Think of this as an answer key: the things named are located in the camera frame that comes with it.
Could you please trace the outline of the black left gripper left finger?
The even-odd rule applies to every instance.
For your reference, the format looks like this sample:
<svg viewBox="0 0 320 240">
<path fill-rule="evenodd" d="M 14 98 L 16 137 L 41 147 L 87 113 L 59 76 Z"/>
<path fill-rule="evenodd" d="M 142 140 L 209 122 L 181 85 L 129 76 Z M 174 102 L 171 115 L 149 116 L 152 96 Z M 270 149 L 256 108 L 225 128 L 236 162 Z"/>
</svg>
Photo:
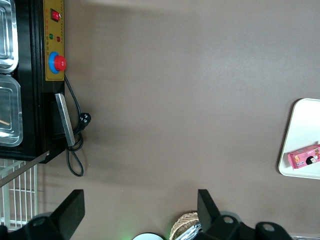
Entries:
<svg viewBox="0 0 320 240">
<path fill-rule="evenodd" d="M 69 240 L 85 216 L 85 196 L 82 189 L 73 190 L 53 211 L 29 222 L 32 240 Z"/>
</svg>

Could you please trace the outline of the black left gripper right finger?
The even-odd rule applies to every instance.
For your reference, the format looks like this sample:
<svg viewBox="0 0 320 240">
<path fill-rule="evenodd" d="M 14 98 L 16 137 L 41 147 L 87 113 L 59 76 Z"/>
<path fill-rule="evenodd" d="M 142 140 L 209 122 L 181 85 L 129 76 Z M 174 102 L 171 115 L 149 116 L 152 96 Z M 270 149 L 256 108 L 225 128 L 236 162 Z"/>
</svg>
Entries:
<svg viewBox="0 0 320 240">
<path fill-rule="evenodd" d="M 232 214 L 221 214 L 210 193 L 199 189 L 197 193 L 197 215 L 202 232 L 198 240 L 253 240 L 254 230 Z"/>
</svg>

